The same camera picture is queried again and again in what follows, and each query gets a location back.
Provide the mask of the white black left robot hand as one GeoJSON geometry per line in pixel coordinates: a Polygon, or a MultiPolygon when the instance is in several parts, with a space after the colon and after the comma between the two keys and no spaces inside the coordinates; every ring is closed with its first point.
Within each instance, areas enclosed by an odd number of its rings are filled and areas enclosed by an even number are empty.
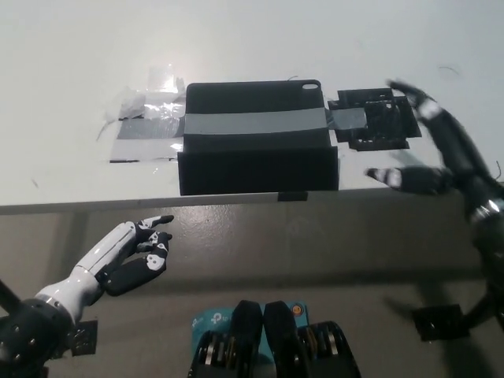
{"type": "Polygon", "coordinates": [[[44,287],[35,299],[60,310],[75,324],[103,294],[117,297],[156,279],[166,270],[172,235],[155,227],[173,220],[173,215],[163,215],[117,225],[66,278],[44,287]]]}

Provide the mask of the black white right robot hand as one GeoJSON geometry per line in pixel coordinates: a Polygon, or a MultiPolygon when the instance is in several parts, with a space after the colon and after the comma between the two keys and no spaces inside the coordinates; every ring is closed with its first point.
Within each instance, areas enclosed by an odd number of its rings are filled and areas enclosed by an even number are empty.
{"type": "Polygon", "coordinates": [[[400,80],[387,85],[402,92],[415,117],[427,129],[440,153],[441,168],[414,165],[403,168],[368,168],[365,175],[387,187],[415,195],[462,194],[465,216],[472,224],[503,217],[503,186],[494,179],[460,122],[432,96],[400,80]]]}

